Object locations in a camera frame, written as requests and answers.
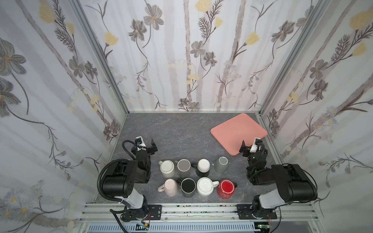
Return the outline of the pink plastic tray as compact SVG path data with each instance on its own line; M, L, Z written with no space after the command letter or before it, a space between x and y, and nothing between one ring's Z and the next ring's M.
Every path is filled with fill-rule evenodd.
M211 134L232 156L239 154L242 142L251 146L256 138L264 138L267 131L245 113L239 114L211 129Z

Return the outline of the light grey mug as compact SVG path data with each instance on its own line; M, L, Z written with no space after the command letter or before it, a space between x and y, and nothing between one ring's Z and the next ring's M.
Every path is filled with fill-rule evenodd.
M218 174L224 174L228 169L228 159L221 156L214 165L214 169Z

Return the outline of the black and white mug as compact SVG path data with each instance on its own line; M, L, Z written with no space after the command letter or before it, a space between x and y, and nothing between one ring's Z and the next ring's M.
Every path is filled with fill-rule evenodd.
M198 177L208 177L210 174L210 162L207 159L201 159L198 163L192 163L191 167L195 169Z

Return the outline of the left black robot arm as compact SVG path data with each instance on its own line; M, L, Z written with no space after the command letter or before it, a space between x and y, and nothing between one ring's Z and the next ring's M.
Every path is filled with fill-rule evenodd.
M131 159L116 159L109 162L99 173L98 193L106 200L124 205L120 211L110 210L117 222L150 218L147 199L135 189L136 183L148 183L151 176L151 155L158 151L153 140L146 146L143 138L124 140L122 148Z

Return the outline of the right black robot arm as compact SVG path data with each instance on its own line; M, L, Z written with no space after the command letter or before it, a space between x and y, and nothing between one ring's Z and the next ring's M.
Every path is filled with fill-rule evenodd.
M276 189L256 195L250 206L251 215L256 219L274 218L278 207L292 203L308 203L318 197L318 188L310 175L297 164L267 165L268 150L262 139L256 138L251 146L242 145L239 150L247 158L247 179L252 185L275 184Z

